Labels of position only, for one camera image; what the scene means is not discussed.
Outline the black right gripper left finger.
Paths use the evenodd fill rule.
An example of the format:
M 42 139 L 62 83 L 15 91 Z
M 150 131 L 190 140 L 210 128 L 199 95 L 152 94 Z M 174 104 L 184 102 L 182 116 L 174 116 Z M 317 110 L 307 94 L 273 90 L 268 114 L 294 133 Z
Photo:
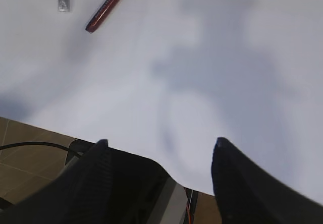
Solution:
M 1 223 L 105 223 L 111 160 L 108 141 L 98 141 L 53 182 L 4 210 Z

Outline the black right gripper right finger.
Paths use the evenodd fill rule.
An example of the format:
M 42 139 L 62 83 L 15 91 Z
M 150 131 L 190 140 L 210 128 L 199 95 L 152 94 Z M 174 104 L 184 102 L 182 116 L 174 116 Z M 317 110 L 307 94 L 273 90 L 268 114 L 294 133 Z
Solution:
M 322 205 L 269 175 L 224 137 L 213 150 L 211 177 L 223 223 L 322 223 Z

